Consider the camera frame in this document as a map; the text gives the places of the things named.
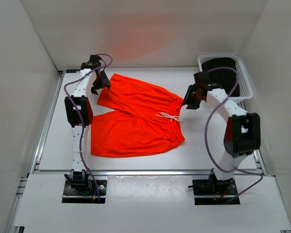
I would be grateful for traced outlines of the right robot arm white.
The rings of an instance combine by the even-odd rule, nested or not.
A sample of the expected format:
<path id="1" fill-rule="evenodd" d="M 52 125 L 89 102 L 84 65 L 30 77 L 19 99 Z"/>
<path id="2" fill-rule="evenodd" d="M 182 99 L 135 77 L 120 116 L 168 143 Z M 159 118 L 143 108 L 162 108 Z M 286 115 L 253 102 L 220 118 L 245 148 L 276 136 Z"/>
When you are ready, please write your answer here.
<path id="1" fill-rule="evenodd" d="M 187 109 L 196 110 L 202 101 L 213 107 L 209 117 L 218 113 L 226 123 L 225 150 L 220 161 L 216 162 L 209 154 L 214 168 L 209 175 L 208 188 L 219 194 L 227 187 L 241 162 L 260 148 L 260 116 L 239 107 L 222 85 L 210 79 L 208 71 L 194 74 L 194 84 L 188 87 L 182 104 Z"/>

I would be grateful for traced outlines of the orange shorts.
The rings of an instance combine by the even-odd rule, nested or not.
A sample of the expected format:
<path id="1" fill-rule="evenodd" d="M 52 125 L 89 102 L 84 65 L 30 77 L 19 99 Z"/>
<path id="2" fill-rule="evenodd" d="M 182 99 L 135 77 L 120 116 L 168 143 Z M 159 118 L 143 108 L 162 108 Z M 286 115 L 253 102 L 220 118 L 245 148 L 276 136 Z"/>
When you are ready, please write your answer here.
<path id="1" fill-rule="evenodd" d="M 97 104 L 111 111 L 94 116 L 90 153 L 107 158 L 168 152 L 185 138 L 179 115 L 183 99 L 167 89 L 114 74 Z"/>

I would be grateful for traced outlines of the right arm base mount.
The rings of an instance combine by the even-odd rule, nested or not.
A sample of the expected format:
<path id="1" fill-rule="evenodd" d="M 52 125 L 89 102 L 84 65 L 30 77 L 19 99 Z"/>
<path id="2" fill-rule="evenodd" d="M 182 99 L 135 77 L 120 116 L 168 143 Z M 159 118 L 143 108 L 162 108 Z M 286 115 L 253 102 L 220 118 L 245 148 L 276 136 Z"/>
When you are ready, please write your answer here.
<path id="1" fill-rule="evenodd" d="M 195 205 L 240 205 L 235 179 L 218 180 L 213 170 L 207 179 L 192 180 Z"/>

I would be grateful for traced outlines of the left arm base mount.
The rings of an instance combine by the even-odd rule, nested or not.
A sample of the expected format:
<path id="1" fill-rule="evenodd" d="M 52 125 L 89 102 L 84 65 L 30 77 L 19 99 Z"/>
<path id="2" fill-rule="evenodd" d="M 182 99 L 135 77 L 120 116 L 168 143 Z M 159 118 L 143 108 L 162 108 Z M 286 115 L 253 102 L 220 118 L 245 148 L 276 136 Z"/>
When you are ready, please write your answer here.
<path id="1" fill-rule="evenodd" d="M 62 203 L 104 204 L 107 180 L 93 180 L 85 170 L 65 174 Z"/>

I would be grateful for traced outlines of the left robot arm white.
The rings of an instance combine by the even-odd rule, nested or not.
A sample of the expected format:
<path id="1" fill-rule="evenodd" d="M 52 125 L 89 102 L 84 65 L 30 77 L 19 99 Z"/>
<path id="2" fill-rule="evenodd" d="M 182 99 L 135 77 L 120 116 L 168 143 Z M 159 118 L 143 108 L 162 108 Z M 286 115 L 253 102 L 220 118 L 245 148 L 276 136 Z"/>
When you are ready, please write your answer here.
<path id="1" fill-rule="evenodd" d="M 97 94 L 99 89 L 110 88 L 105 73 L 111 62 L 106 63 L 103 53 L 93 54 L 80 67 L 80 77 L 64 85 L 65 110 L 73 135 L 73 158 L 70 173 L 65 175 L 72 188 L 82 195 L 92 192 L 99 196 L 99 186 L 87 165 L 87 136 L 93 122 L 93 110 L 89 95 Z"/>

